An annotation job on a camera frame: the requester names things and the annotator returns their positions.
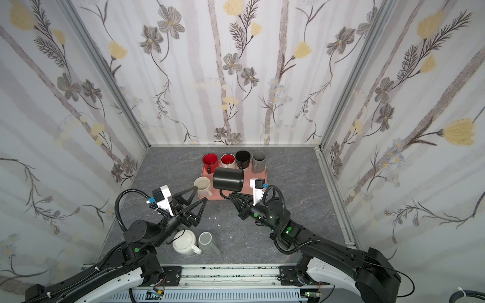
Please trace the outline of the tall grey mug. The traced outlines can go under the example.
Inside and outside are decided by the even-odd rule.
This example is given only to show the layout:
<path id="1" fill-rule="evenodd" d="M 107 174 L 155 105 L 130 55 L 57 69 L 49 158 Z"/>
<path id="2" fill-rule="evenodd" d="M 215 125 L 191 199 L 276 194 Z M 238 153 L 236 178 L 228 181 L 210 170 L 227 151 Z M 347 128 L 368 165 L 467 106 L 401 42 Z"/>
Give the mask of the tall grey mug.
<path id="1" fill-rule="evenodd" d="M 263 173 L 266 168 L 266 153 L 257 150 L 252 154 L 252 171 L 255 174 Z"/>

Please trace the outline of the white mug red inside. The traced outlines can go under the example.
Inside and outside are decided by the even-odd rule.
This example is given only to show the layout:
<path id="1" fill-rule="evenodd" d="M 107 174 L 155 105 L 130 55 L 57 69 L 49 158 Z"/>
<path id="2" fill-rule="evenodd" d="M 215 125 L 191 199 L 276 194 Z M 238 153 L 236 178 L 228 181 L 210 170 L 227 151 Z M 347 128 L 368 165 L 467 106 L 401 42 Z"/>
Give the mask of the white mug red inside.
<path id="1" fill-rule="evenodd" d="M 236 164 L 236 158 L 233 154 L 224 154 L 220 159 L 221 167 L 227 169 L 238 169 Z"/>

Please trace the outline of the red mug black handle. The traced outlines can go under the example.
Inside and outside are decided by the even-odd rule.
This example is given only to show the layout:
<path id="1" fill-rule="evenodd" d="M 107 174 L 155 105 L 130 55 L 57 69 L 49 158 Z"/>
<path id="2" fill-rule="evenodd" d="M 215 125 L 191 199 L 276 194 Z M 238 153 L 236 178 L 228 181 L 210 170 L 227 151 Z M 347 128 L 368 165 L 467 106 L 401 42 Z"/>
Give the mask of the red mug black handle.
<path id="1" fill-rule="evenodd" d="M 213 174 L 219 166 L 219 158 L 216 154 L 206 154 L 203 156 L 203 171 L 207 174 Z"/>

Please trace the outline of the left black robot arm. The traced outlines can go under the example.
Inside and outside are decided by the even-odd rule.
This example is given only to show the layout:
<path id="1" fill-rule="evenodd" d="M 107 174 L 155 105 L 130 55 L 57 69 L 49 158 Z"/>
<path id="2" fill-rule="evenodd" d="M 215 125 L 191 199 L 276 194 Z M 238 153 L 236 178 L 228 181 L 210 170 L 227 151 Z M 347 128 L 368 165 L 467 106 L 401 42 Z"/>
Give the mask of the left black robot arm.
<path id="1" fill-rule="evenodd" d="M 149 208 L 161 215 L 158 223 L 136 220 L 126 227 L 119 210 L 121 198 L 129 193 L 142 195 Z M 36 284 L 25 292 L 25 302 L 87 302 L 114 293 L 115 286 L 130 289 L 149 286 L 162 280 L 164 270 L 157 248 L 175 236 L 181 226 L 196 227 L 207 205 L 199 198 L 197 187 L 171 195 L 163 186 L 148 195 L 139 189 L 126 189 L 116 198 L 115 217 L 123 232 L 123 241 L 111 248 L 96 264 L 51 286 Z"/>

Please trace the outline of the black mug grey rim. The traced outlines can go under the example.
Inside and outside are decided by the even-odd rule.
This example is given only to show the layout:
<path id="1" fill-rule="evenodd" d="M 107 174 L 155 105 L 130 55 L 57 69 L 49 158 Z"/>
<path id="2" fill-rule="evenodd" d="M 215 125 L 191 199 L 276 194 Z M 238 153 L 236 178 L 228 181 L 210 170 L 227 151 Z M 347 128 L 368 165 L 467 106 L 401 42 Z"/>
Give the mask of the black mug grey rim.
<path id="1" fill-rule="evenodd" d="M 212 184 L 215 189 L 219 190 L 222 198 L 229 199 L 223 191 L 231 193 L 242 192 L 245 181 L 245 172 L 241 169 L 227 169 L 218 167 L 213 173 Z"/>

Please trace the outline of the black mug white base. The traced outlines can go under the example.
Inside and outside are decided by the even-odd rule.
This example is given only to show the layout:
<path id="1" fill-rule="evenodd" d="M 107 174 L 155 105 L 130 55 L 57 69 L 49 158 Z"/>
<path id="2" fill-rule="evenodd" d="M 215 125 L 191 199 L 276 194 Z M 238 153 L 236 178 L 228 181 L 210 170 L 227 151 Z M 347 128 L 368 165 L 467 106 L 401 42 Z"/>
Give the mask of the black mug white base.
<path id="1" fill-rule="evenodd" d="M 250 166 L 251 154 L 246 150 L 240 150 L 235 154 L 238 169 L 245 170 Z"/>

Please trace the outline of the small grey mug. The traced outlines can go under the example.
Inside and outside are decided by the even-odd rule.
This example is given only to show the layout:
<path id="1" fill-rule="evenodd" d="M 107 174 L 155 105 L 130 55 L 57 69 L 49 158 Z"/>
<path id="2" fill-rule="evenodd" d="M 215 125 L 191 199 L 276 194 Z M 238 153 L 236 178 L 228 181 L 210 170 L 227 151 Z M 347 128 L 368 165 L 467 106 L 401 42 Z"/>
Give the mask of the small grey mug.
<path id="1" fill-rule="evenodd" d="M 221 254 L 221 250 L 215 244 L 215 238 L 210 232 L 202 232 L 198 238 L 199 248 L 204 254 Z"/>

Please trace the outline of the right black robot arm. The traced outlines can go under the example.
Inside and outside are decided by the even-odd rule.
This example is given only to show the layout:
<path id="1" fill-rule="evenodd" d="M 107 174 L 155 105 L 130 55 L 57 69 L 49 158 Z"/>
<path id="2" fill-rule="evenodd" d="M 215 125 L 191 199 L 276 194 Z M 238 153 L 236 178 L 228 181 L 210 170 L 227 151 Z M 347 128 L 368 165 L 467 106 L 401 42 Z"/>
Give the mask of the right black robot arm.
<path id="1" fill-rule="evenodd" d="M 243 220 L 252 218 L 256 225 L 270 230 L 270 238 L 282 254 L 302 254 L 296 270 L 303 280 L 310 278 L 309 262 L 320 260 L 350 277 L 351 285 L 364 302 L 396 302 L 400 298 L 400 284 L 405 274 L 396 270 L 380 251 L 351 249 L 296 223 L 278 187 L 266 188 L 258 203 L 253 202 L 253 196 L 236 192 L 230 193 L 228 199 Z"/>

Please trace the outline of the pale pink mug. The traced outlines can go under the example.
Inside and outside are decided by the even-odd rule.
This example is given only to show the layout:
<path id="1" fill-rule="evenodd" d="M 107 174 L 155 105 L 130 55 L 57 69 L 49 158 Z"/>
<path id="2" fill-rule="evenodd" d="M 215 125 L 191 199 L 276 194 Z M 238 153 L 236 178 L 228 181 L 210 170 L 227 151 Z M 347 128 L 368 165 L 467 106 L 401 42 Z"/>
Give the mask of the pale pink mug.
<path id="1" fill-rule="evenodd" d="M 198 195 L 200 198 L 211 198 L 213 197 L 213 187 L 212 182 L 208 177 L 199 177 L 194 183 L 194 186 L 198 188 Z"/>

